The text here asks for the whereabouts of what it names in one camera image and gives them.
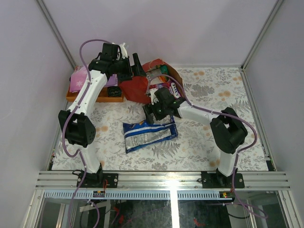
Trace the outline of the red paper bag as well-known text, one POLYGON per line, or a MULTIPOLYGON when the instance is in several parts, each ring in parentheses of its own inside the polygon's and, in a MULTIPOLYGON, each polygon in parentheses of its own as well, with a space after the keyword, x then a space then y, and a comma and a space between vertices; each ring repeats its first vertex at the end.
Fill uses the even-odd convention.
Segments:
MULTIPOLYGON (((164 62, 162 59, 155 59, 142 65, 145 72, 155 68, 157 65, 166 65, 169 71, 169 76, 172 76, 180 85, 182 85, 182 78, 178 72, 164 62)), ((144 76, 134 76, 132 80, 123 81, 119 84, 125 98, 129 101, 149 104, 151 98, 146 94, 148 88, 148 79, 144 76)))

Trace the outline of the blue Doritos chip bag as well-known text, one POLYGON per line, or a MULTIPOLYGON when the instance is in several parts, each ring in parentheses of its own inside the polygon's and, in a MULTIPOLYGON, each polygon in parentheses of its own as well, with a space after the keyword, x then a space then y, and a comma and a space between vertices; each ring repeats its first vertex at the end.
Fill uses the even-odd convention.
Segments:
POLYGON ((173 116, 167 116, 157 123, 146 120, 139 123, 123 123, 125 152, 131 153, 146 146, 174 139, 178 130, 173 116))

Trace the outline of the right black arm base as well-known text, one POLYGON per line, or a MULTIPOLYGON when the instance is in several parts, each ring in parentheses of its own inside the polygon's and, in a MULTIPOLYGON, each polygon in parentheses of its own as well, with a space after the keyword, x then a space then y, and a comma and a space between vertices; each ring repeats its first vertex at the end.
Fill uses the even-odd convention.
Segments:
POLYGON ((232 180, 232 175, 226 177, 218 170, 216 171, 202 171, 201 172, 201 182, 203 188, 206 189, 219 189, 219 188, 232 188, 232 182, 236 189, 244 189, 245 184, 243 180, 243 175, 238 173, 238 170, 234 172, 234 180, 232 180))

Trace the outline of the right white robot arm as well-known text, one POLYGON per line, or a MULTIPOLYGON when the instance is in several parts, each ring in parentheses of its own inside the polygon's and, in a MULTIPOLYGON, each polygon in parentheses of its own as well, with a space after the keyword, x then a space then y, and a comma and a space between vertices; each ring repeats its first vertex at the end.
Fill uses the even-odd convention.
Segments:
POLYGON ((156 101, 143 106, 147 122, 152 124, 169 115, 210 126, 220 151, 217 183, 224 188, 232 184, 237 148, 244 143, 248 134, 236 112, 229 107, 221 112, 208 111, 190 104, 184 97, 174 97, 165 87, 158 89, 154 95, 156 101))

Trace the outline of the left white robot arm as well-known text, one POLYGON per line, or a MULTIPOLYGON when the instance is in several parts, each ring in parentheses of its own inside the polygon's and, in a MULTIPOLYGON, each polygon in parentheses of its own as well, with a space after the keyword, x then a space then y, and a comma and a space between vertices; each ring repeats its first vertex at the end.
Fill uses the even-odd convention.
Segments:
POLYGON ((91 113, 98 95, 112 75, 117 75, 120 81, 146 76, 136 53, 133 61, 131 65, 125 43, 118 45, 104 41, 97 57, 89 64, 83 64, 87 76, 76 99, 67 110, 58 114, 63 151, 70 158, 80 156, 85 172, 90 173, 87 181, 96 188, 103 184, 104 176, 98 172, 101 164, 91 146, 96 135, 91 113))

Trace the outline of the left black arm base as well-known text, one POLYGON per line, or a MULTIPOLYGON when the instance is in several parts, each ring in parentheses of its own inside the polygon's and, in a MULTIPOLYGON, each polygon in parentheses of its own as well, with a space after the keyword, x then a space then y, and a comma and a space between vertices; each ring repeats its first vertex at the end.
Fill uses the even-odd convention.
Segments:
POLYGON ((84 176, 84 171, 75 170, 73 175, 77 176, 77 186, 81 188, 117 188, 118 185, 118 173, 104 173, 102 170, 98 170, 97 173, 86 173, 82 183, 81 180, 84 176))

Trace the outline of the white Fox's candy bag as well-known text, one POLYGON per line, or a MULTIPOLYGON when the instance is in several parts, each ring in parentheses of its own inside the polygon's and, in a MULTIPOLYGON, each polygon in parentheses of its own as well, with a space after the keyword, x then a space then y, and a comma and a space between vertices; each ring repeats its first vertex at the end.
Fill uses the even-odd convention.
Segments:
POLYGON ((167 88, 169 90, 169 92, 174 95, 175 98, 180 98, 181 94, 179 93, 177 86, 174 82, 168 81, 165 83, 160 83, 160 84, 156 84, 155 88, 156 89, 161 89, 161 88, 167 88))

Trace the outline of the green snack packet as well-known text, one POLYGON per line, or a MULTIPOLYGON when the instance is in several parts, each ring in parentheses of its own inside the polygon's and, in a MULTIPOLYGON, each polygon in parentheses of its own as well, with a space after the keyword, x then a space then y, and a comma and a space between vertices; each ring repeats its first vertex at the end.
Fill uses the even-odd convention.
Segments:
POLYGON ((169 71, 168 71, 168 68, 166 65, 162 65, 160 68, 159 68, 161 74, 165 74, 165 75, 168 75, 169 74, 169 71))

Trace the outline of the dark floral cloth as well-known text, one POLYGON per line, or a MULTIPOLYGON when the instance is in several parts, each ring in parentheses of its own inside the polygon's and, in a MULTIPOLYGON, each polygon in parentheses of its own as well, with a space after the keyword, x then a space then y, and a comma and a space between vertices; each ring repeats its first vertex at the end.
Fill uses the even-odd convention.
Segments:
POLYGON ((107 96, 108 97, 121 97, 122 90, 119 86, 110 86, 107 88, 107 96))

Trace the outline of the purple plastic package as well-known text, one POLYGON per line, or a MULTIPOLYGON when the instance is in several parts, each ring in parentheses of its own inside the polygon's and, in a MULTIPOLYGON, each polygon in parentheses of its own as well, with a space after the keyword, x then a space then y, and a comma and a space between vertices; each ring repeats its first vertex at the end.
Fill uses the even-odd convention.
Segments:
MULTIPOLYGON (((72 73, 72 75, 70 77, 70 83, 74 84, 74 85, 71 85, 70 91, 71 92, 80 91, 82 86, 85 83, 86 77, 87 77, 86 68, 84 66, 77 66, 74 69, 74 72, 72 73)), ((110 87, 110 86, 118 86, 117 75, 112 75, 109 78, 105 87, 110 87)))

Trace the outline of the floral table mat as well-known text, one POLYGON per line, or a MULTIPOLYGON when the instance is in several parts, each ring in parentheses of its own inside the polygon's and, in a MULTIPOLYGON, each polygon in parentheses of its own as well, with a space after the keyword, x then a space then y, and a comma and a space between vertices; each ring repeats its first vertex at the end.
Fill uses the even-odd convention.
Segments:
MULTIPOLYGON (((177 72, 194 105, 218 110, 231 107, 240 118, 254 124, 238 68, 179 67, 177 72)), ((220 154, 207 125, 175 119, 176 138, 126 153, 123 123, 144 120, 142 105, 128 100, 97 103, 91 117, 96 127, 93 148, 106 171, 211 171, 220 164, 220 154)))

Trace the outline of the orange wooden tray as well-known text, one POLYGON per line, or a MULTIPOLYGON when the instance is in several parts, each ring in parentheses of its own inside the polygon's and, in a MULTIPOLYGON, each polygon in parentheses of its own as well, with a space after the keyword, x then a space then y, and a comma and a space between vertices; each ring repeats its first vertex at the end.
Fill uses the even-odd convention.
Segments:
MULTIPOLYGON (((70 83, 69 88, 66 93, 66 100, 68 102, 75 101, 76 97, 79 94, 79 91, 76 91, 76 92, 70 91, 71 85, 74 85, 74 84, 70 83)), ((122 103, 123 101, 124 101, 123 93, 120 96, 108 96, 108 87, 103 88, 100 91, 100 93, 96 99, 97 103, 122 103)))

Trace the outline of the aluminium front rail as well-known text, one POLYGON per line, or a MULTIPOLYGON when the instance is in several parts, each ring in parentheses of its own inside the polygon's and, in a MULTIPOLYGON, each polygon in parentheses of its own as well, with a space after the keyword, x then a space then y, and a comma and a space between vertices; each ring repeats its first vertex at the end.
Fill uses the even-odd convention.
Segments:
MULTIPOLYGON (((209 179, 202 179, 200 171, 114 171, 118 174, 118 190, 210 190, 209 179)), ((241 171, 237 182, 242 190, 290 190, 287 174, 282 171, 241 171)), ((36 189, 74 190, 78 177, 71 171, 40 171, 36 189)))

